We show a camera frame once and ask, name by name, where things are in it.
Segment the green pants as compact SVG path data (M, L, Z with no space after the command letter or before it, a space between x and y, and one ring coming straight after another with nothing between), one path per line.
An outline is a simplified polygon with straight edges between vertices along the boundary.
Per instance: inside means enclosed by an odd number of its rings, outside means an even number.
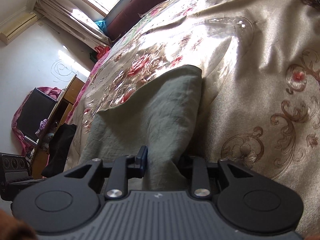
M121 105L95 114L79 163L100 158L112 162L148 148L143 179L133 190L185 188L176 163L193 136L201 99L202 71L185 65L170 70L136 90Z

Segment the pink cloth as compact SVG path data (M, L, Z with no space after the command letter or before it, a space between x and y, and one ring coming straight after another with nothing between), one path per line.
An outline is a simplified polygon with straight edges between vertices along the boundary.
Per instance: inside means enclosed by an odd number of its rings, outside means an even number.
M24 98L15 112L11 122L11 129L22 146L22 156L31 151L32 144L25 137L36 141L40 123L48 119L57 99L62 92L57 87L36 87Z

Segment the black folded garment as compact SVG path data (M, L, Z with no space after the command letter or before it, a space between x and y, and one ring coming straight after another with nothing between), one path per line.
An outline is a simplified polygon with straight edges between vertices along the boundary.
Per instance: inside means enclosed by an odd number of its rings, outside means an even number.
M50 178L63 172L76 129L75 124L63 124L57 129L49 142L48 164L42 171L41 176Z

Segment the black television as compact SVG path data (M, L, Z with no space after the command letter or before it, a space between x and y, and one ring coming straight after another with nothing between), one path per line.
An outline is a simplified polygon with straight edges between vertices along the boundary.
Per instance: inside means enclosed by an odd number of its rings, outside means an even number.
M44 119L48 119L56 103L55 99L34 88L22 107L21 114L17 119L17 128L24 136L37 142L36 132L39 130L40 123Z

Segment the wooden cabinet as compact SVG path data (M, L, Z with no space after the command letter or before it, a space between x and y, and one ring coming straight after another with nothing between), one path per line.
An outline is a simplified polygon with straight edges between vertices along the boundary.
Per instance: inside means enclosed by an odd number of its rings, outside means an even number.
M75 75L68 86L60 93L56 105L49 115L48 121L35 147L33 158L31 160L32 176L35 179L41 179L41 172L45 168L49 149L45 149L49 135L66 121L68 113L75 104L76 98L85 83Z

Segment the red gift bag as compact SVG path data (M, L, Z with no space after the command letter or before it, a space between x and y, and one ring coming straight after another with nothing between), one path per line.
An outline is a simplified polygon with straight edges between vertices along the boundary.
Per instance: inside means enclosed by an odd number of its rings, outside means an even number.
M110 51L110 47L106 46L96 46L94 50L97 52L96 58L97 60L101 59L105 54L108 54Z

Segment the air conditioner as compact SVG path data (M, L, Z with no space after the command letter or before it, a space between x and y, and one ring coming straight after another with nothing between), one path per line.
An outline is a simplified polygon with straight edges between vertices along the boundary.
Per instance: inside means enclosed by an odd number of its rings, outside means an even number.
M24 12L1 28L1 41L8 45L37 21L34 12Z

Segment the blue plastic bag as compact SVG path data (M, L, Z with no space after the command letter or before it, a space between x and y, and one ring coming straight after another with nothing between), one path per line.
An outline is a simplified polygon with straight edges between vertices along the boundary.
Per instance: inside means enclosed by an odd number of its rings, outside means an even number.
M105 20L95 21L95 24L99 27L99 29L106 35L107 34L107 25Z

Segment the maroon sofa bench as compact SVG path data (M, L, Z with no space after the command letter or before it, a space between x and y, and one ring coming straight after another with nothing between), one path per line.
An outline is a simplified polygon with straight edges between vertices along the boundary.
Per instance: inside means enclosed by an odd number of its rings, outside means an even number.
M120 0L104 18L104 33L115 40L124 35L140 20L140 15L148 12L166 0Z

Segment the floral bedspread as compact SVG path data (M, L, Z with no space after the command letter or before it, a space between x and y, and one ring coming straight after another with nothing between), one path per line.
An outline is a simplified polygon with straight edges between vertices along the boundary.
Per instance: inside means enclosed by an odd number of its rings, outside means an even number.
M68 119L77 130L65 168L80 164L96 113L185 65L200 68L202 86L179 161L228 159L295 190L304 202L298 232L318 234L319 9L302 0L167 0L153 8L92 70Z

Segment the left beige curtain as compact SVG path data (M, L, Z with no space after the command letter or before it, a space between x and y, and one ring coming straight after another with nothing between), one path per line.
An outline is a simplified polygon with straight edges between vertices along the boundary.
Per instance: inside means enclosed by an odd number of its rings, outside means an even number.
M110 38L70 0L36 0L35 9L95 51L111 46Z

